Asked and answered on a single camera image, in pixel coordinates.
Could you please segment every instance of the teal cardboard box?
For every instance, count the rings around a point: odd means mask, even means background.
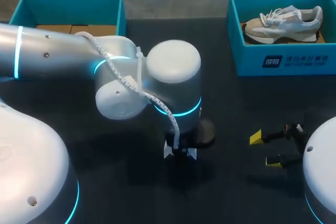
[[[298,9],[321,6],[321,34],[325,43],[249,45],[241,23],[293,5]],[[239,76],[290,76],[336,74],[335,0],[229,0],[227,29]]]
[[[123,0],[20,0],[10,25],[116,26],[116,35],[126,35]]]

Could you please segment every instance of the sneaker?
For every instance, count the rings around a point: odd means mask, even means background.
[[[322,25],[322,8],[299,10],[294,6],[276,9],[267,15],[260,13],[243,25],[244,35],[262,44],[273,44],[279,38],[316,42]]]

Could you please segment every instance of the dark blue logo label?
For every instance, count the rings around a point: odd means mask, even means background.
[[[268,55],[265,57],[263,68],[278,68],[282,60],[282,55]]]

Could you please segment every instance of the shoe lace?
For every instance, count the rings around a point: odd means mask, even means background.
[[[281,8],[276,9],[274,12],[272,10],[269,14],[264,15],[263,13],[260,13],[260,20],[263,23],[264,26],[267,26],[269,24],[273,24],[274,21],[282,21],[280,16],[277,14],[277,12],[281,10]]]

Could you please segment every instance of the black tabletop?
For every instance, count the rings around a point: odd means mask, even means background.
[[[163,159],[163,132],[150,106],[128,121],[101,116],[91,81],[0,83],[5,102],[66,143],[88,224],[318,223],[302,166],[265,166],[266,156],[293,153],[294,144],[249,146],[249,137],[291,122],[314,130],[334,115],[336,77],[237,77],[225,18],[129,20],[127,36],[145,54],[168,39],[199,50],[202,117],[214,122],[216,143],[199,150],[196,162]]]

